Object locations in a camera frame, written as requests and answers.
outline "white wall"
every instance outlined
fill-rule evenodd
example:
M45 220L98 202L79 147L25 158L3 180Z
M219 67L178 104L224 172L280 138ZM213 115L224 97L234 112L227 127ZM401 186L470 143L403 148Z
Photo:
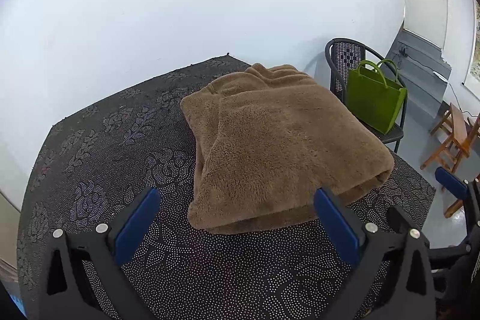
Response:
M50 127L123 88L227 52L313 74L335 36L385 55L403 10L404 0L0 0L0 188L20 206Z
M475 33L473 0L448 0L447 33L443 59L452 67L448 79L457 95L461 109L472 115L480 112L480 101L462 83L469 71ZM452 88L447 86L443 100L458 106Z

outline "green felt tote bag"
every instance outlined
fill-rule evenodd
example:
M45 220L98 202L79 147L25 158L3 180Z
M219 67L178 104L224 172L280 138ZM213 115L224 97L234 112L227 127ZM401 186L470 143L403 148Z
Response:
M380 70L380 64L385 62L395 67L395 80L386 78ZM371 65L373 70L367 69L365 64ZM346 95L347 108L358 119L385 134L395 123L407 90L399 84L398 69L392 60L382 60L378 65L362 60L357 69L349 70Z

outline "black chair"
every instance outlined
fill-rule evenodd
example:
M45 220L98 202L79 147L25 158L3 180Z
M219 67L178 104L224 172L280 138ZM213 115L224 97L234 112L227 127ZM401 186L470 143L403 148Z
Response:
M330 66L331 77L330 77L330 91L337 96L339 100L345 104L346 99L346 91L347 91L347 81L349 79L349 69L358 68L358 63L362 60L365 60L365 52L370 52L372 55L375 55L380 60L384 58L376 53L373 49L369 48L362 43L359 43L355 40L350 39L333 39L329 41L329 43L325 46L325 57L327 59L327 63ZM395 69L391 64L383 63L383 66L388 67L388 69L395 74ZM405 86L404 81L399 76L398 82L403 86ZM371 126L368 126L364 122L362 124L373 133L376 137L382 141L384 144L388 143L395 143L394 152L398 151L398 146L400 145L400 140L403 138L403 124L405 122L405 114L407 112L407 98L402 106L402 115L400 119L400 126L396 123L393 125L392 129L384 135L379 131L373 129Z

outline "table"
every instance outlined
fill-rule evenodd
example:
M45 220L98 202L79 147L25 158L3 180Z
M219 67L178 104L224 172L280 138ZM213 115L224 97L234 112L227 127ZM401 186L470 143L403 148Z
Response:
M52 232L108 223L145 185L162 193L160 212L132 262L122 267L159 318L306 319L318 315L351 268L317 221L266 232L210 235L187 221L193 199L195 139L180 100L217 77L248 67L222 56L155 77L105 98L52 127L23 201L17 260L29 319L38 318L38 281ZM422 226L434 189L392 153L395 167L379 189L351 205L388 230L396 203ZM118 318L89 262L102 309ZM373 304L384 264L361 311Z

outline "brown blanket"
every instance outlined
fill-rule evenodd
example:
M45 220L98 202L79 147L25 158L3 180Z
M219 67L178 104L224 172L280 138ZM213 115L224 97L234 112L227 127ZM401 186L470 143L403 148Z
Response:
M216 234L316 218L315 190L345 204L382 185L385 147L326 88L291 65L222 76L181 102L197 142L188 220Z

